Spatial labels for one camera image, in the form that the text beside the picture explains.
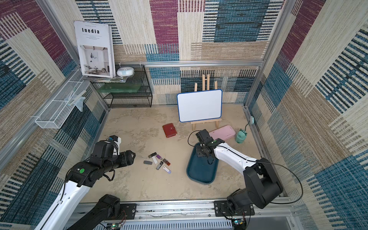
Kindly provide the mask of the teal plastic storage box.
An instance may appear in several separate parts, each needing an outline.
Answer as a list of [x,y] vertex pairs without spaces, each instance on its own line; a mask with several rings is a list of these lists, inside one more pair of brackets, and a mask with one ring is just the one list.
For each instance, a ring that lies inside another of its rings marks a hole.
[[216,178],[219,160],[212,157],[198,157],[197,148],[200,148],[200,143],[197,143],[193,148],[186,174],[194,182],[209,185]]

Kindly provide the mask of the black silver swivel usb drive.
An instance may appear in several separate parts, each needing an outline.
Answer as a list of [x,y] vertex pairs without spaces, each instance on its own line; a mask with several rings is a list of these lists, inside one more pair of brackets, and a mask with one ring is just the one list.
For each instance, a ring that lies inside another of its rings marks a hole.
[[158,163],[158,165],[156,166],[156,170],[159,170],[162,166],[163,166],[164,162],[161,161],[160,163]]

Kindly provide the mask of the dark red swivel usb drive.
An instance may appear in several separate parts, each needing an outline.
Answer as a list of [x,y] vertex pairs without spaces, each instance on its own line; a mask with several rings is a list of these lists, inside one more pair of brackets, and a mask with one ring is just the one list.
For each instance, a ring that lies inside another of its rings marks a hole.
[[171,163],[170,163],[168,160],[166,160],[166,159],[163,159],[163,162],[164,162],[167,166],[170,166],[170,165],[171,165]]

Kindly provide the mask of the white lilac usb drive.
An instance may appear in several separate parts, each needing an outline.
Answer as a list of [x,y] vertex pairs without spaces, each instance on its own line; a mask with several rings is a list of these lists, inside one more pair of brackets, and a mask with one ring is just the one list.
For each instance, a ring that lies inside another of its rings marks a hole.
[[168,173],[171,174],[171,170],[169,168],[167,168],[166,166],[163,167],[163,169]]

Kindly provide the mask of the black translucent usb drive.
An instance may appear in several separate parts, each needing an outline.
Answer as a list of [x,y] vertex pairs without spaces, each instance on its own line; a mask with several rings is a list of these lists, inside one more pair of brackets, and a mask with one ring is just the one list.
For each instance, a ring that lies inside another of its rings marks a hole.
[[156,153],[156,152],[154,152],[154,153],[150,154],[150,155],[148,156],[148,158],[152,158],[152,157],[154,157],[154,156],[156,156],[156,155],[157,155],[157,153]]

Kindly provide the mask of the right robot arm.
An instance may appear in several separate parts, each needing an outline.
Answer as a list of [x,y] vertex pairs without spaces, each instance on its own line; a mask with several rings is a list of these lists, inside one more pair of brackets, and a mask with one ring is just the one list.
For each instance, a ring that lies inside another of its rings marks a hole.
[[205,129],[196,130],[195,136],[199,142],[200,155],[223,161],[236,169],[244,177],[245,189],[238,189],[227,197],[228,210],[239,213],[245,207],[254,205],[264,209],[268,204],[278,205],[274,199],[284,192],[275,166],[289,171],[301,186],[301,195],[286,205],[296,203],[303,198],[304,188],[299,177],[287,167],[272,163],[266,158],[255,159],[232,148],[222,139],[213,139]]

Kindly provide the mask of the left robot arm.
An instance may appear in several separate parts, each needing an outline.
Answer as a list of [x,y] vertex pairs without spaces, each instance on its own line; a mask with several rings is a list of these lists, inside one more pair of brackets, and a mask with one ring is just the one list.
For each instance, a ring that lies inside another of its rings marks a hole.
[[[68,170],[63,187],[41,221],[37,230],[61,230],[65,227],[79,202],[101,178],[109,182],[115,179],[116,169],[131,166],[136,153],[120,151],[121,138],[113,135],[94,145],[86,160],[76,163]],[[96,206],[77,221],[72,230],[92,230],[101,221],[121,216],[120,199],[104,195]]]

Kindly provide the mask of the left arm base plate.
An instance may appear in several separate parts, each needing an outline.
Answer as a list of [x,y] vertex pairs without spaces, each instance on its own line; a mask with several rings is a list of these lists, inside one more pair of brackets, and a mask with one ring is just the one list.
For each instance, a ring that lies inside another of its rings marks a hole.
[[136,203],[120,203],[120,210],[116,220],[133,220],[136,215]]

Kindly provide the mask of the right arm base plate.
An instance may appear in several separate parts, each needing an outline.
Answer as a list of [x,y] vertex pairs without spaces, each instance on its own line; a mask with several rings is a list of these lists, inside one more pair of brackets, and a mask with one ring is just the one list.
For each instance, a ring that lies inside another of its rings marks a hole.
[[226,200],[215,200],[213,202],[216,217],[254,216],[255,210],[252,205],[237,208]]

